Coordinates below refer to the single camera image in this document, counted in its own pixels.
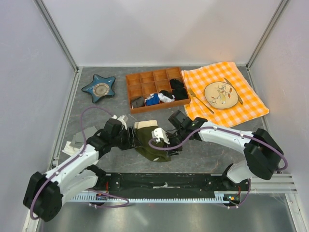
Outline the olive green underwear cream waistband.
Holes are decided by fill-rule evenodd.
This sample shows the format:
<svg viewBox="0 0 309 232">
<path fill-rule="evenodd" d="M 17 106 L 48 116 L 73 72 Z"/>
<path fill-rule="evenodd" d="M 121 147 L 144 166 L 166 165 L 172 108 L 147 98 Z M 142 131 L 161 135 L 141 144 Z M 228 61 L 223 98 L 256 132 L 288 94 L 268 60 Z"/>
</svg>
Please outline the olive green underwear cream waistband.
<svg viewBox="0 0 309 232">
<path fill-rule="evenodd" d="M 153 138 L 152 131 L 158 128 L 156 120 L 140 121 L 134 123 L 134 129 L 141 146 L 136 150 L 145 158 L 153 162 L 168 162 L 171 161 L 172 156 L 176 156 L 179 152 L 165 151 L 153 149 L 148 142 Z"/>
</svg>

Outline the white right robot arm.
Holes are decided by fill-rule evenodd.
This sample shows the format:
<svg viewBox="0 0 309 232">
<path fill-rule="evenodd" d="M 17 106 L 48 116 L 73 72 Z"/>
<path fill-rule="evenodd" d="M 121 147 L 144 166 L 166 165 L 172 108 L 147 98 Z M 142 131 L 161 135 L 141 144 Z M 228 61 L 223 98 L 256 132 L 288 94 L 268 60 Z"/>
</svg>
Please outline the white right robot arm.
<svg viewBox="0 0 309 232">
<path fill-rule="evenodd" d="M 226 190 L 233 190 L 241 181 L 252 177 L 270 180 L 279 170 L 279 163 L 286 162 L 283 151 L 264 129 L 255 132 L 235 130 L 200 117 L 191 120 L 181 111 L 173 113 L 169 122 L 176 132 L 168 138 L 176 147 L 192 139 L 223 145 L 244 155 L 244 160 L 225 169 L 221 184 Z"/>
</svg>

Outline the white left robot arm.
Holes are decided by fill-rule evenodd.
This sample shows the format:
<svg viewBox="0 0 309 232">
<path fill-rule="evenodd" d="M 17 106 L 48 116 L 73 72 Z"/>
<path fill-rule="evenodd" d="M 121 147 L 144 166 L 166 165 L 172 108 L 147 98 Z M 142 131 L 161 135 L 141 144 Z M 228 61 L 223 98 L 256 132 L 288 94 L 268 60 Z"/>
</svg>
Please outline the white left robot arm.
<svg viewBox="0 0 309 232">
<path fill-rule="evenodd" d="M 87 138 L 78 152 L 59 166 L 45 172 L 35 172 L 29 179 L 23 205 L 30 210 L 32 220 L 52 220 L 61 207 L 86 189 L 101 190 L 106 185 L 105 171 L 94 163 L 113 147 L 129 150 L 139 140 L 134 127 L 120 119 L 110 118 L 104 128 Z"/>
</svg>

